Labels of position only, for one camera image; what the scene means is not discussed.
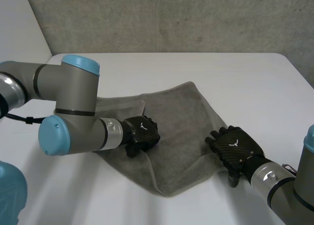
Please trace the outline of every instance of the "gray towel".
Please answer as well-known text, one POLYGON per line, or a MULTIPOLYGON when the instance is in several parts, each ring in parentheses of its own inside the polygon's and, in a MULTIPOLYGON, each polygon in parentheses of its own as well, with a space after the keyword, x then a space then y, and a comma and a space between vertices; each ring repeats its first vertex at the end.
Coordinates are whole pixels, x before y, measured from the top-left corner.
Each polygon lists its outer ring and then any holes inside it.
POLYGON ((99 98, 96 113, 118 120, 144 114, 158 124, 159 143, 133 159, 124 146, 97 152, 151 193, 174 196, 223 170, 204 139, 226 124, 192 82, 152 94, 99 98))

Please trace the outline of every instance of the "wall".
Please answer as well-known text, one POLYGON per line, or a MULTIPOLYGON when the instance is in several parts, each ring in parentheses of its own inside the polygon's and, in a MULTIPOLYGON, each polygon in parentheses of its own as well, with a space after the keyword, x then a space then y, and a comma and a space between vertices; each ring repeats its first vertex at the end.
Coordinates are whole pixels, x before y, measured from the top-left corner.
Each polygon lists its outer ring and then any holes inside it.
POLYGON ((0 62, 46 63, 52 57, 27 0, 0 0, 0 62))
POLYGON ((314 0, 29 0, 52 53, 272 52, 314 85, 314 0))

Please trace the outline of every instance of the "black ring band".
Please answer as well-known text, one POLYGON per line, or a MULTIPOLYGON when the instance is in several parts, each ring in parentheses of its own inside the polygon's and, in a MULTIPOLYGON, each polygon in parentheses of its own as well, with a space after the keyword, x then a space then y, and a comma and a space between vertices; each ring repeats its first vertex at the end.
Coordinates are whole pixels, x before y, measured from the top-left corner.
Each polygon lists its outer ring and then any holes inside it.
POLYGON ((294 180, 295 180, 295 177, 286 177, 283 180, 279 181, 275 186, 273 186, 273 188, 270 190, 267 196, 267 204, 269 208, 271 208, 270 206, 271 199, 273 199, 273 196, 275 192, 278 190, 278 188, 280 188, 282 185, 286 184, 287 182, 294 181, 294 180))
POLYGON ((1 94, 0 94, 0 111, 1 111, 0 118, 6 116, 6 114, 9 112, 9 105, 6 99, 1 94))
POLYGON ((35 74, 34 74, 34 78, 33 78, 33 87, 34 87, 34 91, 35 91, 36 95, 37 95, 40 99, 42 99, 42 100, 44 100, 44 99, 43 99, 43 97, 40 95, 39 89, 38 89, 38 75, 39 75, 40 71, 42 70, 42 68, 44 68, 46 65, 47 65, 47 64, 42 64, 42 65, 40 65, 40 66, 36 69, 35 74))
POLYGON ((310 205, 309 203, 307 203, 305 200, 303 200, 301 198, 301 196, 298 195, 298 193, 295 191, 295 189, 293 188, 293 194, 296 197, 296 199, 306 208, 308 208, 309 210, 311 210, 312 212, 314 212, 314 206, 310 205))
POLYGON ((108 140, 108 129, 107 129, 107 126, 106 126, 106 123, 101 119, 99 118, 100 122, 103 124, 104 126, 104 129, 105 129, 105 139, 104 139, 104 142, 103 142, 103 145, 101 148, 99 148, 99 150, 103 149, 103 147, 106 145, 107 143, 107 140, 108 140))
POLYGON ((20 88, 22 89, 22 91, 23 91, 23 93, 24 93, 24 97, 25 97, 25 102, 24 102, 24 104, 26 104, 26 102, 29 101, 29 99, 28 99, 27 90, 26 90, 26 88, 24 87, 23 83, 22 83, 20 80, 18 80, 17 78, 15 78, 12 74, 9 74, 9 73, 7 73, 7 72, 2 72, 2 71, 1 71, 0 74, 4 74, 4 75, 8 76, 9 78, 13 79, 13 80, 20 86, 20 88))
POLYGON ((54 112, 55 113, 62 113, 62 114, 81 115, 81 116, 95 116, 95 112, 89 112, 89 111, 55 109, 54 112))

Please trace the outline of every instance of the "carbon fiber hand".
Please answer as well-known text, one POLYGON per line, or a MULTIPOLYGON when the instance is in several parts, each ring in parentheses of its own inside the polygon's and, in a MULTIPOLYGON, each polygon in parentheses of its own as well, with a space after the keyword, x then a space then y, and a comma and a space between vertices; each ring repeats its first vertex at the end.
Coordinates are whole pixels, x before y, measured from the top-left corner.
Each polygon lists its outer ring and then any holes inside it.
POLYGON ((229 126, 228 129, 222 127, 219 132, 212 131, 210 134, 213 139, 207 137, 205 142, 228 169, 228 184, 231 187, 238 185, 247 159, 252 156, 265 158, 261 147, 239 127, 229 126))

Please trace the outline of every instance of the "white table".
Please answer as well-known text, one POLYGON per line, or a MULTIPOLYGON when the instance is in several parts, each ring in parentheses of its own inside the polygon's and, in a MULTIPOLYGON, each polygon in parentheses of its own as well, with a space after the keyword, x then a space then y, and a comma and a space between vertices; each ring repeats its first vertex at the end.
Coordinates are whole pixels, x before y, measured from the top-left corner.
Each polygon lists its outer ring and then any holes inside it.
MULTIPOLYGON (((241 126, 279 164, 298 166, 303 137, 314 124, 314 90, 279 54, 84 54, 101 65, 101 97, 137 95, 195 82, 227 124, 241 126)), ((59 64, 63 55, 51 58, 59 64)), ((33 100, 13 113, 52 114, 54 102, 33 100)), ((242 180, 225 173, 173 198, 154 196, 96 154, 44 155, 38 125, 5 119, 0 159, 28 182, 21 225, 282 225, 242 180)))

